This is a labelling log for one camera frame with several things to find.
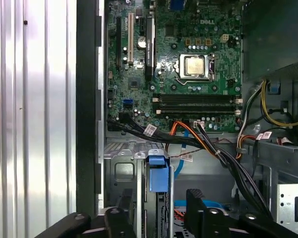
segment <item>yellow cable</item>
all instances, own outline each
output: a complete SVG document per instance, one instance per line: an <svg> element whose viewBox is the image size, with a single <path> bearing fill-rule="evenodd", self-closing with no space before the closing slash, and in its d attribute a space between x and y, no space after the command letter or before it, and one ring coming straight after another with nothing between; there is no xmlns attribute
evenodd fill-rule
<svg viewBox="0 0 298 238"><path fill-rule="evenodd" d="M268 114L267 108L266 108L266 94L265 94L266 86L267 86L267 80L265 80L264 83L263 83L263 88L262 88L262 93L261 93L262 107L263 107L263 111L264 111L267 119L270 120L272 123L278 125L278 126L284 126L284 127L297 126L298 122L289 123L289 124L281 123L281 122L276 121L276 120L274 120L270 117L270 115Z"/></svg>

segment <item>blue plastic latch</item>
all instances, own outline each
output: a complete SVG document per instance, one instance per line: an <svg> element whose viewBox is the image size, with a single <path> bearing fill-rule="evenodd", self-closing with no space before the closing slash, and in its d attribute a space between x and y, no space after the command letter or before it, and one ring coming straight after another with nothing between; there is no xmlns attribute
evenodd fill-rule
<svg viewBox="0 0 298 238"><path fill-rule="evenodd" d="M149 165L164 165L164 156L155 155L149 156Z"/></svg>
<svg viewBox="0 0 298 238"><path fill-rule="evenodd" d="M168 192L169 167L150 169L150 192Z"/></svg>

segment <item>expansion slot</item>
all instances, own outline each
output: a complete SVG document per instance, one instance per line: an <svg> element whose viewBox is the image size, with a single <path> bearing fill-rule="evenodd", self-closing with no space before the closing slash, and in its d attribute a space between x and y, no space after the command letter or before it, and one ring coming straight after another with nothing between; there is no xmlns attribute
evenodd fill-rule
<svg viewBox="0 0 298 238"><path fill-rule="evenodd" d="M146 80L151 81L154 74L154 44L155 44L154 18L147 17L146 27Z"/></svg>
<svg viewBox="0 0 298 238"><path fill-rule="evenodd" d="M128 13L128 55L129 64L134 62L134 14Z"/></svg>
<svg viewBox="0 0 298 238"><path fill-rule="evenodd" d="M121 17L116 18L116 68L121 67Z"/></svg>

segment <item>motherboard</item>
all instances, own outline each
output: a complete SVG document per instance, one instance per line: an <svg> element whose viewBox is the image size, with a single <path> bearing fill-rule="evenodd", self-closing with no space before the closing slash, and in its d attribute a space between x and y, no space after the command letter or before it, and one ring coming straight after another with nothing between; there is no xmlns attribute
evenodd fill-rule
<svg viewBox="0 0 298 238"><path fill-rule="evenodd" d="M108 117L128 113L162 131L175 120L239 131L238 0L121 0L108 9Z"/></svg>

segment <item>pcie slot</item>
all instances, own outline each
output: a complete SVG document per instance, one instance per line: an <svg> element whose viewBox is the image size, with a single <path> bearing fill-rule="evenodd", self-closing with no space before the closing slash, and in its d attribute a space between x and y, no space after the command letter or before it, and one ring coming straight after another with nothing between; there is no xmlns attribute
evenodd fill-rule
<svg viewBox="0 0 298 238"><path fill-rule="evenodd" d="M134 14L128 13L128 55L129 64L134 62Z"/></svg>
<svg viewBox="0 0 298 238"><path fill-rule="evenodd" d="M156 114L235 114L234 106L165 106L161 105Z"/></svg>
<svg viewBox="0 0 298 238"><path fill-rule="evenodd" d="M121 17L116 18L116 68L121 67Z"/></svg>
<svg viewBox="0 0 298 238"><path fill-rule="evenodd" d="M235 96L230 95L183 95L160 94L153 101L161 104L231 104L235 102Z"/></svg>

